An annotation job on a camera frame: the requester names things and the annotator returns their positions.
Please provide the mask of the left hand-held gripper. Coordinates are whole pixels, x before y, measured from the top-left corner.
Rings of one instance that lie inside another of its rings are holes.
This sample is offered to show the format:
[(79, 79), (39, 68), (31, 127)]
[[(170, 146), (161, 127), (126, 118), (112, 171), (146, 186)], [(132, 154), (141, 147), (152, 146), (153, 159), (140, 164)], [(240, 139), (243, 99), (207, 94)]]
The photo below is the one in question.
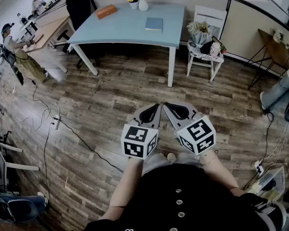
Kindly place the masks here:
[(133, 114), (133, 120), (124, 125), (121, 135), (122, 154), (127, 157), (146, 159), (158, 143), (161, 105), (148, 104)]

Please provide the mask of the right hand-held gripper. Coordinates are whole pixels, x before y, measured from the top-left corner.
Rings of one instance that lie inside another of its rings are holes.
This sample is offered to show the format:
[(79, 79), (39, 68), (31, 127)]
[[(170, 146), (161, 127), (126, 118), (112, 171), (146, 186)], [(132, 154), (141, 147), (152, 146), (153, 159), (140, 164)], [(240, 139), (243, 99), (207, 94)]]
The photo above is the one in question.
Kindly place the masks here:
[[(198, 113), (187, 102), (164, 102), (163, 109), (175, 130), (181, 127), (181, 123), (190, 123)], [(206, 115), (177, 131), (176, 135), (180, 144), (196, 156), (216, 144), (216, 130)]]

